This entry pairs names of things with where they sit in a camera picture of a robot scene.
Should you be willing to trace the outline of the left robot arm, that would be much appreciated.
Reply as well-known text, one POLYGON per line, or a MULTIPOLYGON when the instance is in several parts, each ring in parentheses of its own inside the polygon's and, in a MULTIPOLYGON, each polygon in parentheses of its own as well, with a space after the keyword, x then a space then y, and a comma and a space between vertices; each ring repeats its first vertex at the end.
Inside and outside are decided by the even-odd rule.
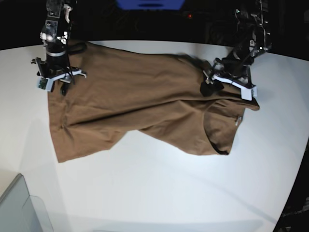
POLYGON ((240 41, 228 55, 216 58, 213 65, 203 71, 200 92, 210 96, 229 84, 240 90, 241 98, 251 101, 257 97, 257 86, 253 84, 250 67, 254 60, 271 48, 268 27, 268 1, 245 0, 236 7, 233 17, 240 41))

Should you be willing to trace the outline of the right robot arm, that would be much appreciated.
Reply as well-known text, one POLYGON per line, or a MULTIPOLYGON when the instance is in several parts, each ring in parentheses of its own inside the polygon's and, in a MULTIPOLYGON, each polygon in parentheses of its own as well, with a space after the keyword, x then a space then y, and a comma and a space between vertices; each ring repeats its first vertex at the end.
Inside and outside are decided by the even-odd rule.
POLYGON ((75 84, 76 76, 87 77, 81 68, 70 64, 70 56, 83 53, 87 49, 84 42, 69 45, 73 26, 71 12, 76 0, 48 0, 47 18, 41 30, 40 38, 46 52, 46 60, 36 57, 31 64, 38 67, 37 88, 52 92, 55 82, 61 82, 60 94, 65 96, 70 84, 75 84))

